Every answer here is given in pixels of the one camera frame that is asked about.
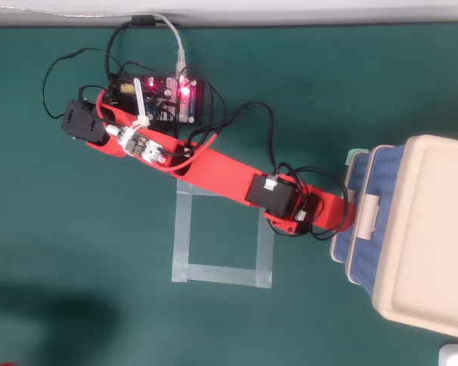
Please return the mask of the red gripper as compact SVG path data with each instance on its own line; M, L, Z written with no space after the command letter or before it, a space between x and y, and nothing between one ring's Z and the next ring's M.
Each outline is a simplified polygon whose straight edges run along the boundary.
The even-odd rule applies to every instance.
M306 198L299 198L295 207L284 217L277 217L268 211L264 213L273 228L283 234L304 235L310 233L312 226L344 233L353 225L356 216L354 199L349 198L344 205L344 199L335 194L311 185L307 189Z

